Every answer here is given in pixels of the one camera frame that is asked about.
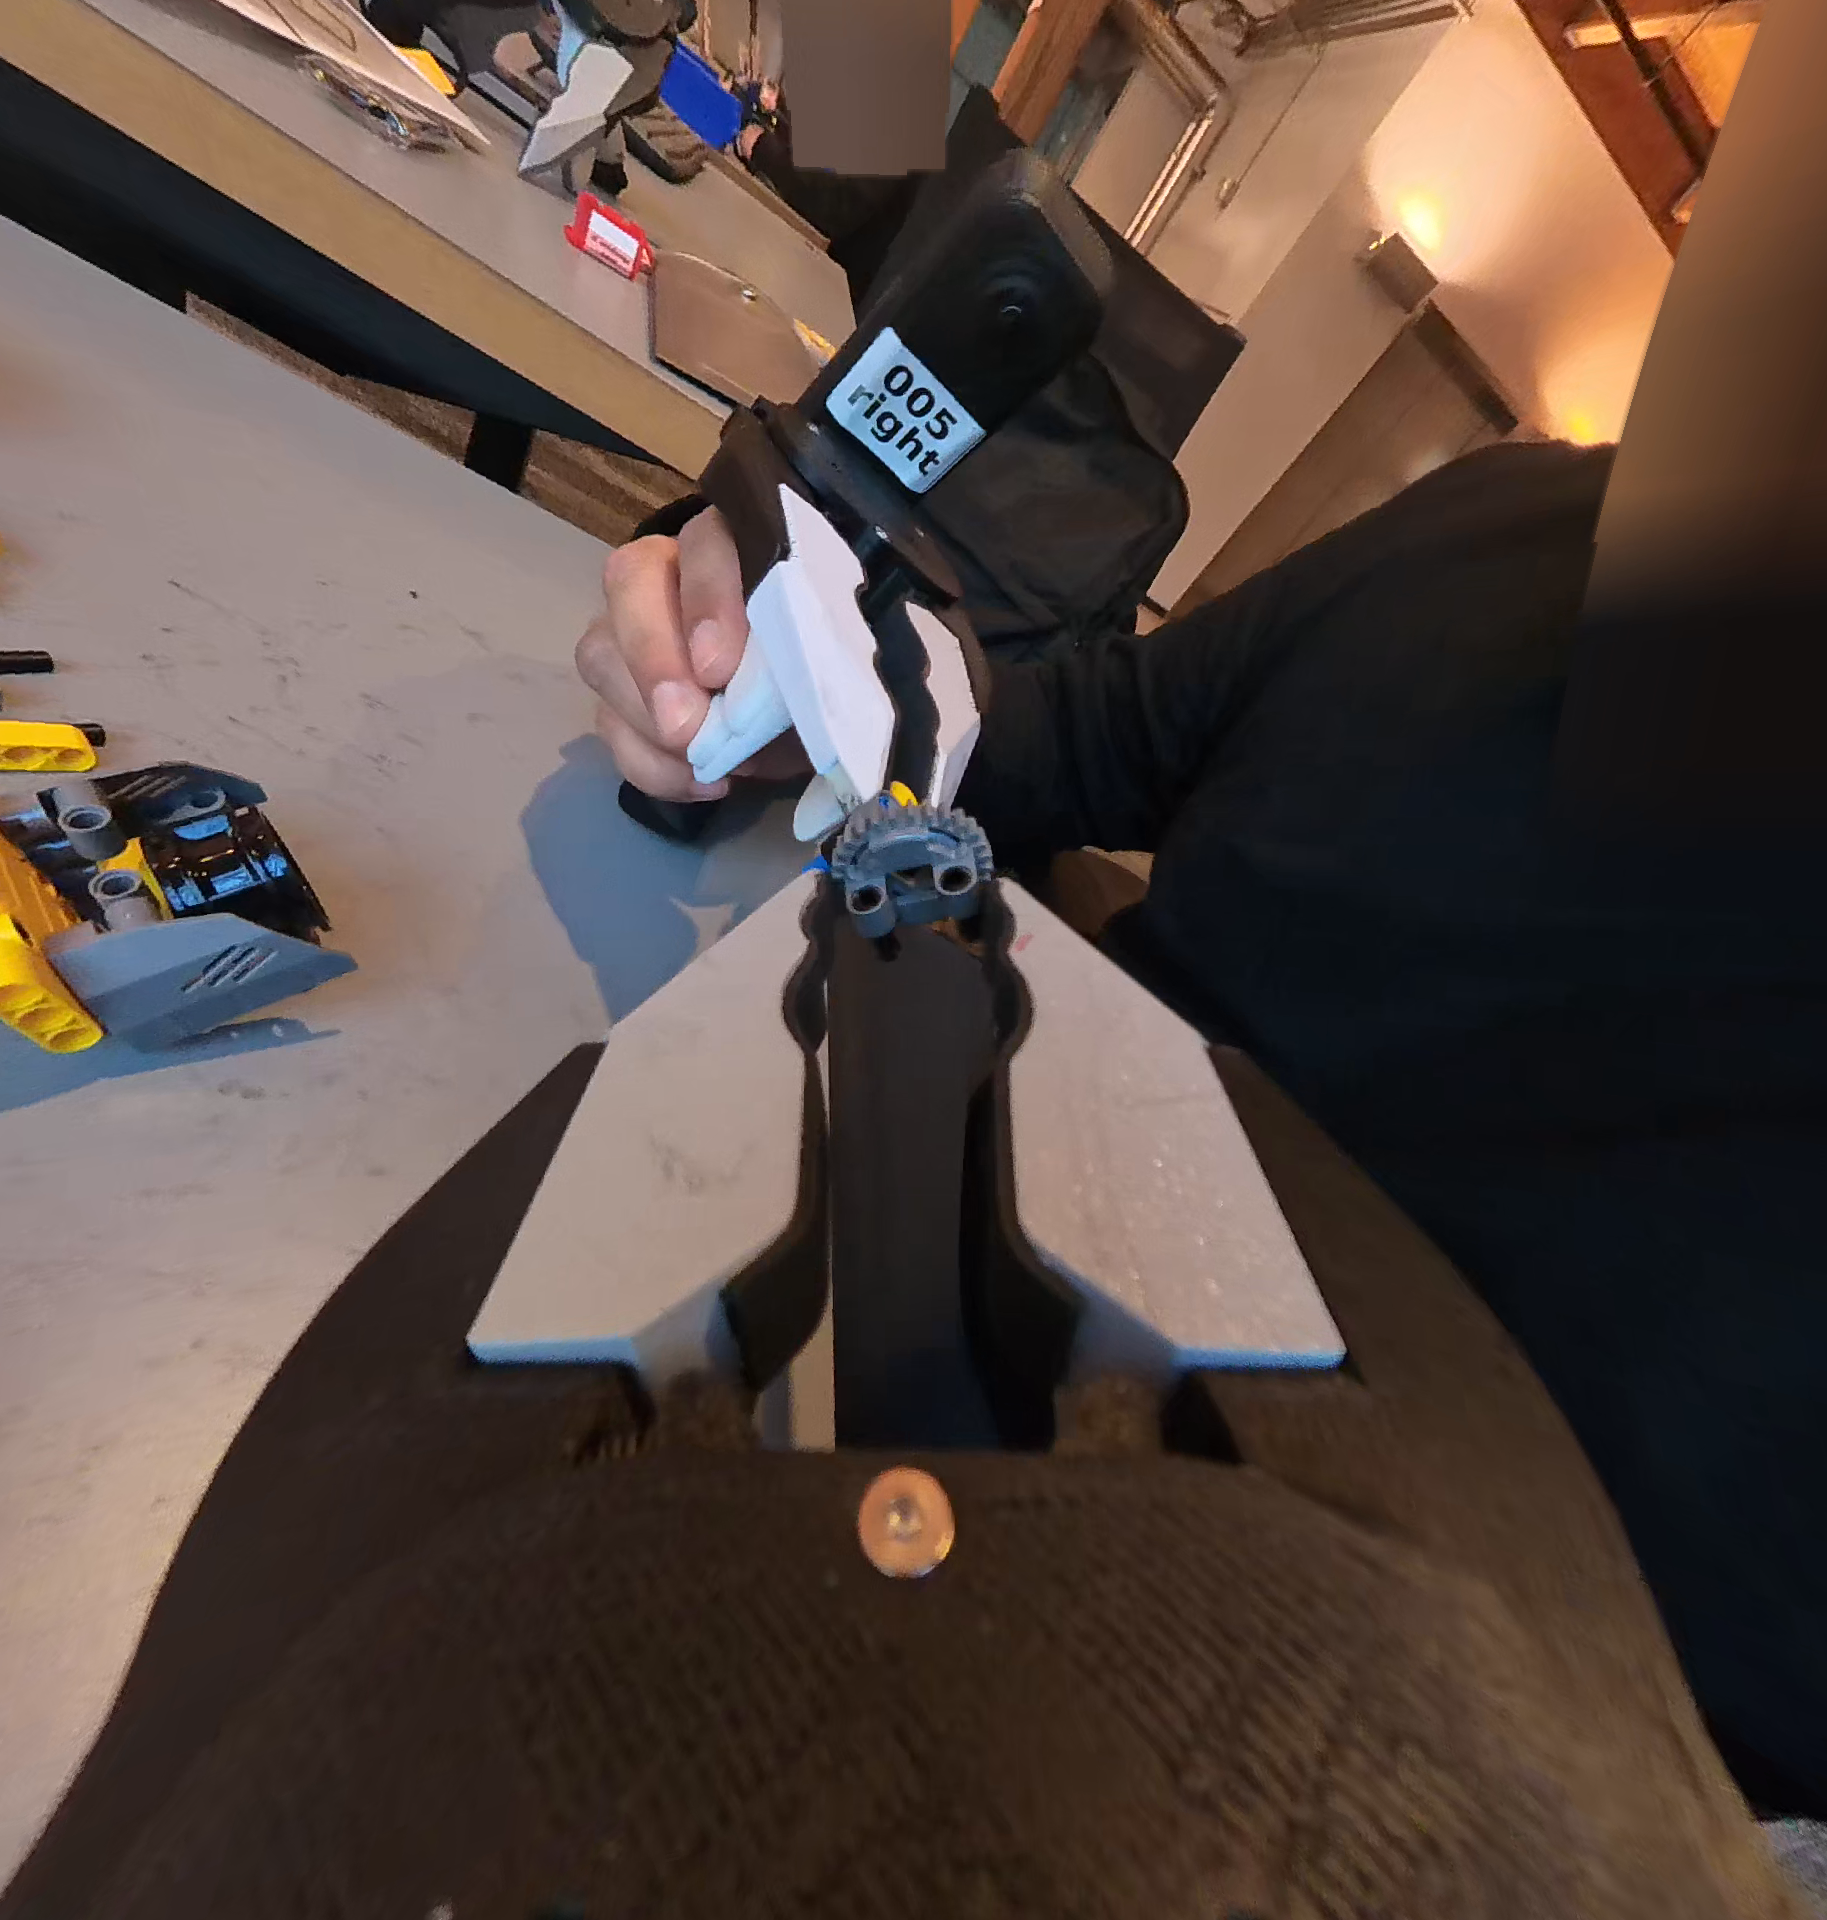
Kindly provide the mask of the yellow grey gear brick assembly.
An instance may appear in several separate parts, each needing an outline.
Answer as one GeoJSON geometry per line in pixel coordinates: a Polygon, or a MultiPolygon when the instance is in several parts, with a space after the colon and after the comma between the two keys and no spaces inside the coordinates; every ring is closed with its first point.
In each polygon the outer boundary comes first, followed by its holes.
{"type": "Polygon", "coordinates": [[[819,845],[863,943],[916,925],[972,925],[997,876],[990,840],[961,809],[920,803],[903,784],[841,810],[830,784],[795,803],[795,840],[819,845]]]}

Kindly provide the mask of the grey yellow lego cab piece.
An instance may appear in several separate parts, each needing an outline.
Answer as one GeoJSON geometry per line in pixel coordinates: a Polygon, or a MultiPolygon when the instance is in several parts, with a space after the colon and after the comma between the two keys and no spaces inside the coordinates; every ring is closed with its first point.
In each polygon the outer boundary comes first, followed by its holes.
{"type": "Polygon", "coordinates": [[[0,1028],[160,1054],[355,973],[264,803],[199,761],[0,792],[0,1028]]]}

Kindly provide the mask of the pile of yellow beams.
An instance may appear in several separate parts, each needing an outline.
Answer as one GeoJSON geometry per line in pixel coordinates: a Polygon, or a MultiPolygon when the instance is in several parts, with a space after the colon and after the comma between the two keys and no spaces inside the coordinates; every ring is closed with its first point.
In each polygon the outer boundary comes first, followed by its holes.
{"type": "Polygon", "coordinates": [[[76,721],[0,714],[0,773],[80,773],[97,772],[105,734],[76,721]]]}

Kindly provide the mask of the brown leather pouch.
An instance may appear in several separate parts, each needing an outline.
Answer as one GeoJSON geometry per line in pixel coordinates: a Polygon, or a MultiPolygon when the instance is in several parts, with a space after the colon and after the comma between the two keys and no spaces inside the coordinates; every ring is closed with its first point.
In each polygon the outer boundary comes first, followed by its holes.
{"type": "Polygon", "coordinates": [[[649,277],[649,353],[663,370],[749,410],[762,397],[798,400],[837,344],[719,265],[663,253],[649,277]]]}

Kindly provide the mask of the person's right hand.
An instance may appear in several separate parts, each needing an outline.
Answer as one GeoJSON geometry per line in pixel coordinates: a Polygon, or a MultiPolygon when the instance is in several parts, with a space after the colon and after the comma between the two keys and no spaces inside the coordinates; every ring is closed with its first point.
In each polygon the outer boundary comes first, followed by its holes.
{"type": "Polygon", "coordinates": [[[746,639],[740,556],[713,507],[670,537],[638,537],[610,552],[602,609],[582,633],[574,665],[595,696],[595,734],[626,784],[656,803],[713,803],[733,784],[810,772],[801,744],[783,734],[736,776],[695,781],[687,748],[713,696],[733,681],[746,639]]]}

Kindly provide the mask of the brown door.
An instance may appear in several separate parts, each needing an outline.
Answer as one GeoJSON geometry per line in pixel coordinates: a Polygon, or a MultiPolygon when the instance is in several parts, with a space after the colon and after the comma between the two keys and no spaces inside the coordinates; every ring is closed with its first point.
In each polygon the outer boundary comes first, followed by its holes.
{"type": "Polygon", "coordinates": [[[1427,302],[1173,601],[1173,617],[1255,578],[1433,469],[1519,437],[1530,437],[1519,404],[1438,302],[1427,302]]]}

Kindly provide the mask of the metal wall pipe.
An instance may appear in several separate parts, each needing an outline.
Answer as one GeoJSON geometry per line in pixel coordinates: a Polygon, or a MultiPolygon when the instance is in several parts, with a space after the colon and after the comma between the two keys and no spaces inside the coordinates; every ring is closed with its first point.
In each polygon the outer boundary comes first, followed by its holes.
{"type": "Polygon", "coordinates": [[[1182,25],[1182,4],[1111,8],[1111,20],[1123,25],[1186,115],[1126,226],[1126,242],[1142,256],[1156,250],[1182,200],[1207,177],[1207,163],[1230,124],[1234,85],[1222,66],[1305,47],[1312,60],[1321,60],[1327,47],[1343,42],[1457,21],[1472,12],[1472,4],[1209,4],[1207,12],[1213,31],[1230,47],[1225,60],[1182,25]]]}

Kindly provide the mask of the red box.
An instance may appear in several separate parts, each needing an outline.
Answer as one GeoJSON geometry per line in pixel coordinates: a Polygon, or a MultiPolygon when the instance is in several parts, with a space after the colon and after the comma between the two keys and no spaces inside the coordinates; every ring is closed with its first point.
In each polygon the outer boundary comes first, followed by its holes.
{"type": "Polygon", "coordinates": [[[647,231],[620,205],[590,190],[583,190],[572,205],[567,247],[632,284],[649,277],[656,268],[656,253],[647,231]]]}

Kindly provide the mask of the grey desk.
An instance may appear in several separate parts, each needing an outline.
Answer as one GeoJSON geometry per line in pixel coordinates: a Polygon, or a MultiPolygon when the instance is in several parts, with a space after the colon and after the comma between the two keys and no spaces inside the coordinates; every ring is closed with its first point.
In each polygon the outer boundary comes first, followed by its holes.
{"type": "Polygon", "coordinates": [[[0,646],[269,789],[358,969],[173,1054],[0,1028],[0,1888],[279,1358],[572,1044],[786,869],[613,806],[606,548],[0,218],[0,646]]]}
{"type": "Polygon", "coordinates": [[[238,16],[192,4],[0,4],[0,139],[111,163],[130,218],[191,239],[238,208],[231,273],[387,373],[497,424],[695,482],[726,404],[649,352],[649,284],[568,250],[572,203],[484,153],[362,131],[238,16]]]}

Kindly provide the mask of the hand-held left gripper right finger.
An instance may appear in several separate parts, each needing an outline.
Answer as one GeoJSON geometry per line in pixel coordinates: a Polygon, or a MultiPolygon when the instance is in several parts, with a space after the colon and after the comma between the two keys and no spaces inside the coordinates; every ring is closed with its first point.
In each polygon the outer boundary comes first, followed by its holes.
{"type": "Polygon", "coordinates": [[[1017,1222],[1080,1300],[1074,1371],[1333,1371],[1343,1334],[1207,1038],[1017,883],[1017,1222]]]}

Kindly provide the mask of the wall lamp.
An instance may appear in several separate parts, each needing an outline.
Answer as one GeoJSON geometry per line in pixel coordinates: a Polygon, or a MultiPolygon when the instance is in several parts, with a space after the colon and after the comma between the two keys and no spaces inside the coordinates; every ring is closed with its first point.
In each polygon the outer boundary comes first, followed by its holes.
{"type": "Polygon", "coordinates": [[[1403,231],[1381,233],[1365,253],[1357,268],[1367,284],[1406,318],[1430,307],[1438,279],[1403,231]]]}

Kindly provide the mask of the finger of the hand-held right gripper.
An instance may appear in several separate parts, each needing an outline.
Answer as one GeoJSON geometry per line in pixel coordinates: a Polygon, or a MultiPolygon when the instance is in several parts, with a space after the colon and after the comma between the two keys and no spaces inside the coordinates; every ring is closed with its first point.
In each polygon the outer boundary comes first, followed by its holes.
{"type": "Polygon", "coordinates": [[[896,701],[857,609],[857,556],[792,486],[779,509],[786,556],[749,590],[744,739],[757,751],[798,737],[813,781],[795,803],[795,840],[824,842],[882,792],[896,701]]]}
{"type": "Polygon", "coordinates": [[[891,606],[882,617],[882,683],[896,709],[888,784],[952,809],[968,776],[990,667],[958,609],[891,606]]]}

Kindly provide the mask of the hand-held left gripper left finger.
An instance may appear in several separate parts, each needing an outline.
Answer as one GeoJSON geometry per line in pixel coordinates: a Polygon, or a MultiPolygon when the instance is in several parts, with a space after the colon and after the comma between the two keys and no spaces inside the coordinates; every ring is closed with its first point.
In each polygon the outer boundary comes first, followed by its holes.
{"type": "Polygon", "coordinates": [[[468,1327],[480,1365],[626,1365],[663,1387],[771,1366],[732,1283],[801,1191],[810,1049],[786,1023],[813,876],[795,876],[613,1025],[468,1327]]]}

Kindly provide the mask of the wooden ceiling beam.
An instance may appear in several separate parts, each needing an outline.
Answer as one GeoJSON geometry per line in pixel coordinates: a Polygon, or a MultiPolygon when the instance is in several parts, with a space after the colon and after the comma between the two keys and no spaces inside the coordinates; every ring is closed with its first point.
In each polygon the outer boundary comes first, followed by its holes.
{"type": "Polygon", "coordinates": [[[1573,103],[1679,253],[1765,4],[1519,4],[1573,103]]]}

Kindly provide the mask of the blue box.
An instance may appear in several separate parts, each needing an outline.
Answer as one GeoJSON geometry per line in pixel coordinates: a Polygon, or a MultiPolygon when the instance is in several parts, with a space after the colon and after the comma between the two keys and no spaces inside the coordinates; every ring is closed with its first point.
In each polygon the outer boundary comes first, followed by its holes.
{"type": "Polygon", "coordinates": [[[658,101],[698,143],[720,153],[749,117],[744,95],[687,42],[676,42],[658,101]]]}

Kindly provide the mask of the person's dark clothing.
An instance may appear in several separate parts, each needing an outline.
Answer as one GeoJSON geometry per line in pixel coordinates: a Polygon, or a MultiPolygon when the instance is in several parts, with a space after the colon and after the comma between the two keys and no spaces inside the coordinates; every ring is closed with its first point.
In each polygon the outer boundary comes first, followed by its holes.
{"type": "Polygon", "coordinates": [[[1570,663],[1352,800],[1213,784],[1106,940],[1491,1305],[1742,1795],[1827,1819],[1827,831],[1583,831],[1570,663]]]}

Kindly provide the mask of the white instruction sheet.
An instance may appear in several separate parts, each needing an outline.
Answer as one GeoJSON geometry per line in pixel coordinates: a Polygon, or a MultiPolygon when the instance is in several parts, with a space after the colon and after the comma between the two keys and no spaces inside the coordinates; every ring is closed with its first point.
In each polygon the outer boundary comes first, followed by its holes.
{"type": "Polygon", "coordinates": [[[224,12],[284,42],[355,117],[397,148],[484,153],[484,134],[458,107],[458,88],[426,51],[380,33],[355,4],[217,4],[224,12]]]}

